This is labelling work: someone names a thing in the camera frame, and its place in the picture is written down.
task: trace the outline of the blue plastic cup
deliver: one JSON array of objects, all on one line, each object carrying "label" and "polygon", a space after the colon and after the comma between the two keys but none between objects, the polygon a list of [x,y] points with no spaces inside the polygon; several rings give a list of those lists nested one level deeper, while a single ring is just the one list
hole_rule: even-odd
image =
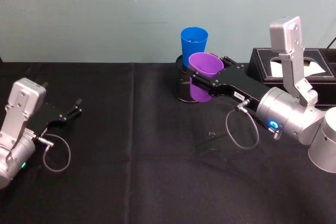
[{"label": "blue plastic cup", "polygon": [[190,55],[196,52],[204,52],[208,32],[200,27],[188,27],[181,32],[183,65],[189,66]]}]

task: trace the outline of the blue led light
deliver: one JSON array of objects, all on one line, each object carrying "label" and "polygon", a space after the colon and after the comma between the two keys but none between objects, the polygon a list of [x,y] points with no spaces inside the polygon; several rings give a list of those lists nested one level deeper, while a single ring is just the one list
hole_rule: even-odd
[{"label": "blue led light", "polygon": [[275,121],[270,121],[269,125],[275,129],[277,129],[279,127],[279,125],[275,122]]}]

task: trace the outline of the black tissue box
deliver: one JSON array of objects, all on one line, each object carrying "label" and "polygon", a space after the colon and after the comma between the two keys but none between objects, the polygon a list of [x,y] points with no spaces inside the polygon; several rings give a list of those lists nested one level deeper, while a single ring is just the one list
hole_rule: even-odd
[{"label": "black tissue box", "polygon": [[[303,53],[305,64],[316,62],[325,72],[307,76],[307,81],[319,94],[317,108],[336,106],[336,49],[306,48]],[[272,77],[271,61],[281,63],[278,54],[270,48],[254,48],[246,73],[251,78],[269,87],[286,90],[282,77]]]}]

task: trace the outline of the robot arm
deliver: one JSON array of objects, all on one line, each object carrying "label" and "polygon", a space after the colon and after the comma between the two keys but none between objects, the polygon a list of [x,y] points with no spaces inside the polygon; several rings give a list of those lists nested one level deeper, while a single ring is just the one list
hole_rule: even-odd
[{"label": "robot arm", "polygon": [[319,168],[336,173],[336,108],[316,109],[318,94],[305,79],[299,17],[283,18],[270,25],[271,46],[279,53],[284,87],[269,88],[249,78],[237,64],[231,64],[209,79],[189,67],[192,84],[212,96],[228,95],[240,102],[236,110],[248,108],[279,139],[282,132],[310,145],[309,157]]},{"label": "robot arm", "polygon": [[54,106],[44,103],[45,95],[45,87],[27,78],[13,84],[0,130],[0,189],[6,187],[25,166],[35,151],[34,140],[46,144],[48,150],[54,145],[42,138],[48,127],[55,122],[66,123],[82,111],[77,102],[71,113],[61,115]]}]

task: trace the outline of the tissue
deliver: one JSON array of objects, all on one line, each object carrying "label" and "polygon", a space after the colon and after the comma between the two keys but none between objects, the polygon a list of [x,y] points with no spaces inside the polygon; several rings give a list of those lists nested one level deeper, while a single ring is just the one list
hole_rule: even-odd
[{"label": "tissue", "polygon": [[[272,77],[278,77],[278,78],[283,77],[281,63],[271,61],[271,71],[272,71]],[[303,67],[303,73],[305,77],[324,72],[325,72],[324,69],[321,68],[320,65],[318,65],[314,61],[311,61],[309,65]]]}]

